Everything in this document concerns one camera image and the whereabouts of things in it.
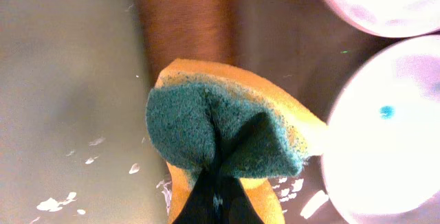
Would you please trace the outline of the green and yellow sponge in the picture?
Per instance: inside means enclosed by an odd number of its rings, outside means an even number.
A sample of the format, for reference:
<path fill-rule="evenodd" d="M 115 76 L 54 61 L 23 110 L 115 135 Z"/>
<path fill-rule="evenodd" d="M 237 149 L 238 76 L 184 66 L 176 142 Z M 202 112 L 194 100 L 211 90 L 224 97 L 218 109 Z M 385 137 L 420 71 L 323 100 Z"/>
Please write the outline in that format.
<path fill-rule="evenodd" d="M 171 171 L 193 188 L 203 170 L 237 178 L 262 223 L 283 223 L 270 184 L 295 177 L 325 147 L 327 125 L 286 91 L 250 71 L 177 59 L 150 90 L 146 127 Z"/>

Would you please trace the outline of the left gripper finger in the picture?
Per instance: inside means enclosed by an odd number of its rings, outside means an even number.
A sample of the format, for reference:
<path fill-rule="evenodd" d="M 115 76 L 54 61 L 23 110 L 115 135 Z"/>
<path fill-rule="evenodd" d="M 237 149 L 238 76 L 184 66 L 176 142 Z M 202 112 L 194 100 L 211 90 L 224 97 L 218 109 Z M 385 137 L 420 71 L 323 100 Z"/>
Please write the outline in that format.
<path fill-rule="evenodd" d="M 174 224 L 262 223 L 240 181 L 203 169 L 189 188 L 186 173 L 171 171 L 171 222 Z"/>

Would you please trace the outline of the white plate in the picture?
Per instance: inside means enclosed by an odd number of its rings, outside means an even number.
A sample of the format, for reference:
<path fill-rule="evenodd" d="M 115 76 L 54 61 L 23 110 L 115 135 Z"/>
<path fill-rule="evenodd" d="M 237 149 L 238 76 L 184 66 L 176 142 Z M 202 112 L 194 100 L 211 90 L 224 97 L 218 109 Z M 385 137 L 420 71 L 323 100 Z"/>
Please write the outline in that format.
<path fill-rule="evenodd" d="M 367 60 L 329 116 L 322 175 L 349 223 L 439 222 L 439 37 Z"/>
<path fill-rule="evenodd" d="M 389 38 L 439 30 L 439 0 L 324 0 L 344 21 L 359 30 Z"/>

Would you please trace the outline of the white plate top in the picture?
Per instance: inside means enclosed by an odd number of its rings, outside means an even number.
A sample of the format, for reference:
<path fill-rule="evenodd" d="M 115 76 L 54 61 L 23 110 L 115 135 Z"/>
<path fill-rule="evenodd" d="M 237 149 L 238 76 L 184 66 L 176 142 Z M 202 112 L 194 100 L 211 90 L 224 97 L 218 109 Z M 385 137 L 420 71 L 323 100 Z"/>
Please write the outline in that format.
<path fill-rule="evenodd" d="M 344 21 L 359 30 L 389 38 L 439 30 L 439 0 L 324 0 Z"/>

